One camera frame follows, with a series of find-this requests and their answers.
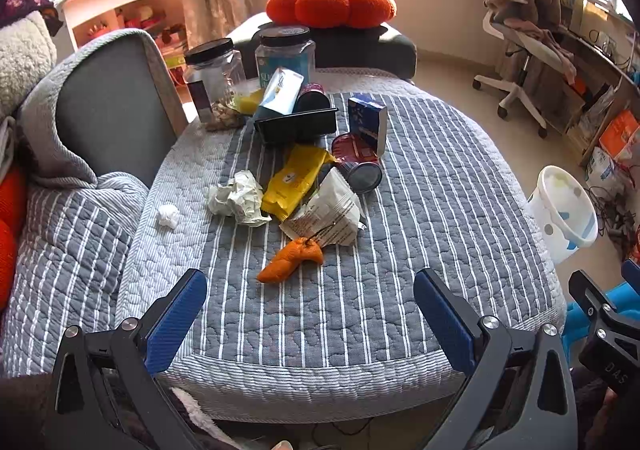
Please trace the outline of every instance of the screw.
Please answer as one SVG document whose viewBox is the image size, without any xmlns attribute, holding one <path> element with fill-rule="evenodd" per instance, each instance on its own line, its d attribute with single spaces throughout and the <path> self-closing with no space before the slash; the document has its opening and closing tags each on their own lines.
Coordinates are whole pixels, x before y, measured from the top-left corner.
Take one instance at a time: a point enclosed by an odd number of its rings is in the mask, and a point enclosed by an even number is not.
<svg viewBox="0 0 640 450">
<path fill-rule="evenodd" d="M 120 324 L 120 327 L 122 327 L 125 331 L 133 331 L 133 329 L 138 327 L 138 319 L 133 318 L 133 316 L 129 318 L 125 318 L 122 321 L 122 324 Z"/>
<path fill-rule="evenodd" d="M 556 336 L 558 334 L 558 329 L 556 329 L 555 325 L 544 324 L 542 330 L 549 336 Z"/>
<path fill-rule="evenodd" d="M 73 338 L 79 333 L 79 331 L 80 331 L 80 328 L 77 325 L 70 325 L 65 329 L 65 336 L 67 338 Z"/>
<path fill-rule="evenodd" d="M 482 325 L 487 329 L 496 329 L 500 325 L 500 321 L 495 316 L 485 316 L 482 319 Z"/>
</svg>

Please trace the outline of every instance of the tin can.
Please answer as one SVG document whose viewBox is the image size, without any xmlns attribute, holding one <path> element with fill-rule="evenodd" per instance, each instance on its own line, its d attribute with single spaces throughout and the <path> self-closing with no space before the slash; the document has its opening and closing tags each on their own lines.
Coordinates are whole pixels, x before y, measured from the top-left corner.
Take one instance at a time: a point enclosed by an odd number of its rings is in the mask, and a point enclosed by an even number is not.
<svg viewBox="0 0 640 450">
<path fill-rule="evenodd" d="M 331 101 L 320 84 L 306 84 L 300 89 L 293 112 L 329 109 Z"/>
<path fill-rule="evenodd" d="M 375 189 L 382 181 L 382 169 L 372 149 L 356 134 L 341 134 L 331 144 L 335 166 L 356 194 Z"/>
</svg>

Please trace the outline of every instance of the jar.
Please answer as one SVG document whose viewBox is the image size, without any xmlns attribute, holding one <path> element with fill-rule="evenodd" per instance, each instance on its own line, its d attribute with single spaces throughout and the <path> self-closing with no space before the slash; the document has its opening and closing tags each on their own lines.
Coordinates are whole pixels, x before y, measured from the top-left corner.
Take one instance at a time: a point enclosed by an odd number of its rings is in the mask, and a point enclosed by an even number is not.
<svg viewBox="0 0 640 450">
<path fill-rule="evenodd" d="M 305 26 L 270 27 L 260 32 L 255 50 L 260 87 L 265 89 L 278 67 L 303 75 L 304 84 L 316 70 L 316 43 Z"/>
<path fill-rule="evenodd" d="M 184 54 L 184 81 L 202 123 L 209 130 L 236 128 L 244 123 L 234 97 L 246 80 L 242 57 L 230 38 L 220 38 Z"/>
</svg>

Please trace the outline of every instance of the crumpled paper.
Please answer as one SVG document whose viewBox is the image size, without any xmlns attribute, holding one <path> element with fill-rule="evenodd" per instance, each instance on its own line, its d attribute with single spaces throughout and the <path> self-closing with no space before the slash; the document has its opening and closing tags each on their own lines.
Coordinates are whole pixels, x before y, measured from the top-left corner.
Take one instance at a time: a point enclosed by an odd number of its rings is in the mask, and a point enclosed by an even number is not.
<svg viewBox="0 0 640 450">
<path fill-rule="evenodd" d="M 175 230 L 179 219 L 180 210 L 175 205 L 167 203 L 158 207 L 158 224 L 160 226 L 167 226 Z"/>
<path fill-rule="evenodd" d="M 241 170 L 226 185 L 211 185 L 207 207 L 214 215 L 234 216 L 236 223 L 256 228 L 271 221 L 260 212 L 262 187 L 248 170 Z"/>
</svg>

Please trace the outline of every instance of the blue carton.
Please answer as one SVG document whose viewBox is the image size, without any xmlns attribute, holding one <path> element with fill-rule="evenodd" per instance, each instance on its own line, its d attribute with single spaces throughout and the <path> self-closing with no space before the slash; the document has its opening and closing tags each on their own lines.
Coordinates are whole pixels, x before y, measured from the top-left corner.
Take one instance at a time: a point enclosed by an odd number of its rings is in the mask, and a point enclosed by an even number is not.
<svg viewBox="0 0 640 450">
<path fill-rule="evenodd" d="M 385 152 L 386 115 L 384 104 L 349 98 L 349 132 L 359 135 L 379 158 Z"/>
</svg>

